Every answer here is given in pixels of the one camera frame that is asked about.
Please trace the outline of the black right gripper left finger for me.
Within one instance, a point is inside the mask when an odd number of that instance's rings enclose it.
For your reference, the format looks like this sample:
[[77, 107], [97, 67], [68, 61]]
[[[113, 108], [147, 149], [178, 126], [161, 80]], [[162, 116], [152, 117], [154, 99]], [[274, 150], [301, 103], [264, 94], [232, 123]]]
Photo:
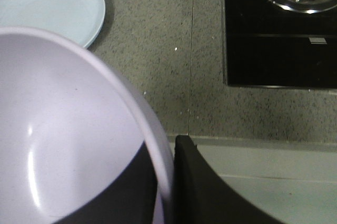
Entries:
[[145, 144], [98, 196], [58, 223], [152, 223], [157, 180]]

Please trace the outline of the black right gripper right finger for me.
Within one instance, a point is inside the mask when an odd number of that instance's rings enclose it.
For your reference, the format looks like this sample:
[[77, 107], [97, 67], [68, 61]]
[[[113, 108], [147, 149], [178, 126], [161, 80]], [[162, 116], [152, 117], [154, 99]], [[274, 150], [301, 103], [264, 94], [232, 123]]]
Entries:
[[279, 223], [210, 167], [187, 135], [175, 139], [175, 223]]

